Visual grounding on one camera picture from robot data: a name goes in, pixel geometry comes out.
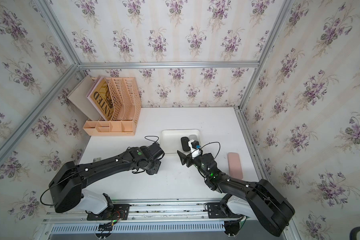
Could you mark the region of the black slim mouse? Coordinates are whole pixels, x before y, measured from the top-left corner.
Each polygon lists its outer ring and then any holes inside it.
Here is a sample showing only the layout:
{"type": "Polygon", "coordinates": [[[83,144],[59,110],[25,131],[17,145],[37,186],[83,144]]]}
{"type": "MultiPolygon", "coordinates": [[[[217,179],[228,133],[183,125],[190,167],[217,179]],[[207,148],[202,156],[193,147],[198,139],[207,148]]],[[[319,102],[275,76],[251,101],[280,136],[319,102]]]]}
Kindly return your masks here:
{"type": "Polygon", "coordinates": [[[181,137],[182,150],[184,152],[189,152],[191,150],[189,141],[190,139],[188,137],[181,137]]]}

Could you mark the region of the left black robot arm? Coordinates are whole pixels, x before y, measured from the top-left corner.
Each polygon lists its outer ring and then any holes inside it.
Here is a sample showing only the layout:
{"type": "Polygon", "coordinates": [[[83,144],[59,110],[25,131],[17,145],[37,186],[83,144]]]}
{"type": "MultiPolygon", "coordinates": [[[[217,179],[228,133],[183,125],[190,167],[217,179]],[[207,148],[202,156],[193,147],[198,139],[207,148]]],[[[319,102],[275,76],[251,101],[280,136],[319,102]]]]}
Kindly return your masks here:
{"type": "Polygon", "coordinates": [[[101,214],[112,204],[107,194],[87,191],[89,185],[109,176],[132,171],[155,175],[165,152],[157,142],[150,146],[128,147],[123,153],[108,159],[76,165],[73,161],[62,165],[49,184],[52,206],[58,214],[79,208],[101,214]]]}

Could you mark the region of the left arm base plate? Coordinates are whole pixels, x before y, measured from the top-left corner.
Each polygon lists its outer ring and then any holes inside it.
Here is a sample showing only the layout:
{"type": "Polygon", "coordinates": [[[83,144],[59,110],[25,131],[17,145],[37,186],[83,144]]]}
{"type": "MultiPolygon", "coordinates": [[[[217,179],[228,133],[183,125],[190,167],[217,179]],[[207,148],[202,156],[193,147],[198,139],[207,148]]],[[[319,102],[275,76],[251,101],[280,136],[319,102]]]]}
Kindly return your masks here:
{"type": "Polygon", "coordinates": [[[112,207],[106,208],[100,214],[88,212],[87,221],[127,220],[130,206],[129,204],[115,204],[112,207]]]}

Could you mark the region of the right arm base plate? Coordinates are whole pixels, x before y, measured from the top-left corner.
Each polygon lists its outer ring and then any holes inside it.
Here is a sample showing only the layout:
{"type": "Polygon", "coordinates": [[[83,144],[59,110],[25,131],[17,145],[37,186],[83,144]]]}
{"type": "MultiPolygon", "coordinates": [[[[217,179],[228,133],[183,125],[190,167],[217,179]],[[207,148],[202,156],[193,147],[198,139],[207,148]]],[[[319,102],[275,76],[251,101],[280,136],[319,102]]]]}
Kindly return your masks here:
{"type": "Polygon", "coordinates": [[[234,214],[226,204],[206,203],[205,208],[209,219],[239,219],[244,215],[234,214]]]}

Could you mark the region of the white plastic storage box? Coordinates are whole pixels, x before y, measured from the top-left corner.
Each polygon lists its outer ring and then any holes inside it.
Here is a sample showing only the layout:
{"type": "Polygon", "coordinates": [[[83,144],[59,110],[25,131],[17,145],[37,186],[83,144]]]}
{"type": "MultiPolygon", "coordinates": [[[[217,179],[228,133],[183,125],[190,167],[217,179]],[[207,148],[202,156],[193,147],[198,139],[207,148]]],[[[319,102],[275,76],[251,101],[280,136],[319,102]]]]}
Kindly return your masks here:
{"type": "Polygon", "coordinates": [[[185,130],[164,130],[159,137],[159,145],[165,154],[176,154],[182,150],[181,137],[189,137],[189,135],[197,135],[198,141],[201,143],[201,133],[197,129],[185,130]]]}

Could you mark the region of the silver slim mouse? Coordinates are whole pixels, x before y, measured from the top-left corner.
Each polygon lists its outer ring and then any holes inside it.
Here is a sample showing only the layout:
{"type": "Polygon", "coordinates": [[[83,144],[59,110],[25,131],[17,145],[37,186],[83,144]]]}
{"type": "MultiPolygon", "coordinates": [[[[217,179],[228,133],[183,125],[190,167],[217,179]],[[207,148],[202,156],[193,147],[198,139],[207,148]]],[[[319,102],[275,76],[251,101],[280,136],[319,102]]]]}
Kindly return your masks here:
{"type": "Polygon", "coordinates": [[[198,139],[198,136],[197,135],[189,135],[189,140],[190,141],[198,141],[199,139],[198,139]]]}

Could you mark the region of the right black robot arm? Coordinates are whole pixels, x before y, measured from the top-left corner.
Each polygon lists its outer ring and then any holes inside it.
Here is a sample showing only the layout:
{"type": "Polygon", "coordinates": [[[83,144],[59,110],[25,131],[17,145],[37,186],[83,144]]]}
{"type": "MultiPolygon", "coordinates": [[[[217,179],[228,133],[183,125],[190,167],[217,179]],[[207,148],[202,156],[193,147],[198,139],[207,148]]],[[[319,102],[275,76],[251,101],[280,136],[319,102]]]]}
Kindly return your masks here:
{"type": "Polygon", "coordinates": [[[218,169],[211,153],[197,157],[177,151],[182,165],[195,166],[212,191],[238,197],[248,202],[260,224],[270,234],[279,237],[289,225],[295,209],[267,180],[248,182],[235,179],[218,169]]]}

